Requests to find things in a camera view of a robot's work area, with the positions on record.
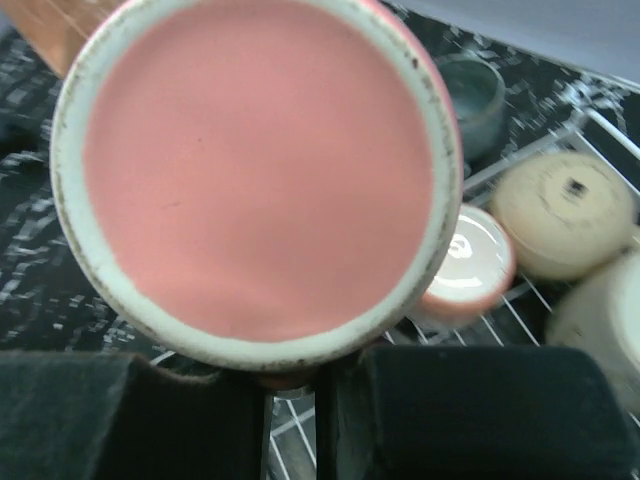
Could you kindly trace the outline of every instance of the black marble countertop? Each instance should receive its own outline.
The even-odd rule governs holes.
[[[639,95],[393,8],[434,58],[460,52],[477,55],[504,77],[505,137],[480,167],[544,136],[576,108],[596,108],[640,143]],[[60,81],[15,33],[0,41],[0,54],[0,108],[41,131],[39,150],[0,161],[0,350],[162,354],[163,347],[136,332],[96,294],[61,232],[47,169],[50,118]]]

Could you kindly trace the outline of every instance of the white wire dish rack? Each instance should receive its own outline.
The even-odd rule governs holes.
[[[599,113],[589,110],[574,115],[559,129],[518,152],[478,172],[464,183],[464,201],[484,207],[494,182],[511,166],[538,153],[575,150],[600,157],[627,181],[640,206],[637,184],[628,175],[637,168],[640,176],[640,149]],[[556,301],[571,289],[568,283],[534,284],[519,275],[501,302],[462,330],[426,334],[405,320],[386,333],[395,344],[495,345],[528,344],[543,341],[543,322]],[[638,420],[633,420],[640,427]],[[298,400],[276,399],[270,439],[269,475],[274,480],[315,479],[315,412],[313,397]]]

